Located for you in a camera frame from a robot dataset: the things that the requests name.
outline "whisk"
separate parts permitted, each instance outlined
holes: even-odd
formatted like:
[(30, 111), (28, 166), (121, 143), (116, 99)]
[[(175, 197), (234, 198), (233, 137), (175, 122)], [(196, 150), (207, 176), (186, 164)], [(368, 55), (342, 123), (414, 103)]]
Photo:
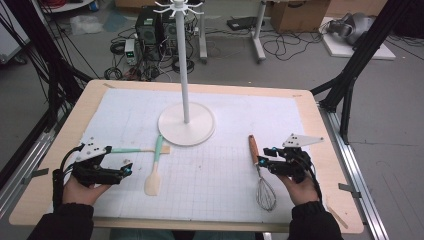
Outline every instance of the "whisk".
[(268, 212), (274, 210), (277, 205), (277, 197), (275, 196), (274, 189), (272, 186), (263, 178), (261, 170), (258, 165), (258, 146), (256, 145), (255, 137), (249, 135), (249, 147), (250, 153), (252, 155), (253, 164), (256, 166), (258, 171), (259, 181), (258, 181), (258, 190), (256, 192), (256, 202), (259, 206)]

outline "hand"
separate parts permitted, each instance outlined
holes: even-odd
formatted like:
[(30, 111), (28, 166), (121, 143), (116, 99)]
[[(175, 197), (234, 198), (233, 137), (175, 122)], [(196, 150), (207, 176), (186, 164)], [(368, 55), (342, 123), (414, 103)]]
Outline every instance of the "hand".
[(305, 175), (305, 179), (301, 183), (296, 183), (287, 176), (277, 176), (286, 186), (290, 194), (290, 199), (294, 205), (300, 205), (307, 202), (319, 201), (314, 182), (309, 174)]
[(63, 204), (66, 203), (79, 203), (85, 205), (93, 206), (96, 200), (102, 195), (106, 190), (108, 190), (110, 185), (100, 185), (94, 187), (85, 187), (81, 185), (74, 176), (70, 176), (68, 182), (63, 188)]

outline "desk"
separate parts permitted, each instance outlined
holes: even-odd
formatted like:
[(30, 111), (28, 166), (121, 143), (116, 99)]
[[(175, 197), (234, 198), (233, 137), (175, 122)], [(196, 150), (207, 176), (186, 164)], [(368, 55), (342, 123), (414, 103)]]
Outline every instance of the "desk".
[[(56, 169), (69, 149), (79, 144), (79, 140), (92, 116), (96, 112), (104, 93), (108, 88), (143, 89), (160, 91), (180, 91), (180, 84), (91, 81), (84, 90), (74, 110), (65, 122), (51, 149), (47, 153), (40, 169)], [(306, 90), (267, 89), (250, 87), (231, 87), (213, 85), (189, 85), (193, 93), (222, 93), (250, 96), (272, 96), (292, 98), (297, 104), (305, 134), (330, 139), (321, 119), (312, 94)], [(324, 193), (323, 199), (337, 215), (343, 233), (360, 233), (362, 221), (349, 192), (338, 189), (338, 183), (346, 184), (338, 159), (330, 141), (311, 145), (310, 152), (319, 173), (319, 181)], [(35, 225), (51, 203), (51, 175), (34, 178), (10, 216), (14, 225)], [(157, 228), (157, 229), (194, 229), (194, 230), (232, 230), (258, 232), (287, 232), (287, 224), (197, 222), (175, 220), (94, 218), (96, 227)]]

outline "round base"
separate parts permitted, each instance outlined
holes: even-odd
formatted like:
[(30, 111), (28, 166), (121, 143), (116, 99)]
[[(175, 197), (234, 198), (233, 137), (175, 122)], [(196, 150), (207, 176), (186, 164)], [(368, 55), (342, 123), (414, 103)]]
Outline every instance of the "round base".
[(198, 103), (189, 103), (190, 122), (184, 123), (183, 104), (165, 109), (159, 117), (159, 131), (171, 143), (194, 146), (206, 141), (215, 131), (213, 113)]

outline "black sleeve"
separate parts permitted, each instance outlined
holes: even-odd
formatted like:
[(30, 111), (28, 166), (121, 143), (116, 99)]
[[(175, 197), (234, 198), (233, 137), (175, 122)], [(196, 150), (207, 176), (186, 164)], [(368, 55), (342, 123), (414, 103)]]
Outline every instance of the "black sleeve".
[(89, 240), (93, 232), (93, 207), (83, 204), (64, 204), (54, 213), (45, 214), (28, 240)]
[(289, 240), (342, 240), (339, 225), (320, 202), (308, 202), (292, 209)]

